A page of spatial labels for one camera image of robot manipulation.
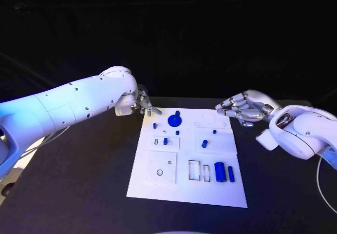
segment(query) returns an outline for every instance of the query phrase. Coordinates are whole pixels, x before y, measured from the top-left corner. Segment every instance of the blue toy piece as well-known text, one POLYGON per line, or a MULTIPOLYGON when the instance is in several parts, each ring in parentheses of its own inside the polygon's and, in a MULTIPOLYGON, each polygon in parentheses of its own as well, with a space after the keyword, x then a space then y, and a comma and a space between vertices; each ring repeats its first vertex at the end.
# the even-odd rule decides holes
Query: blue toy piece
POLYGON ((234 178, 234 168, 228 167, 228 175, 229 175, 229 181, 235 182, 235 178, 234 178))
POLYGON ((225 172, 224 162, 217 162, 215 168, 217 168, 217 182, 227 182, 227 172, 225 172))
POLYGON ((208 140, 204 140, 204 142, 202 142, 202 148, 206 148, 206 146, 208 146, 208 140))
POLYGON ((182 117, 179 111, 176 111, 176 114, 169 117, 168 122, 172 127, 178 127, 182 124, 182 117))

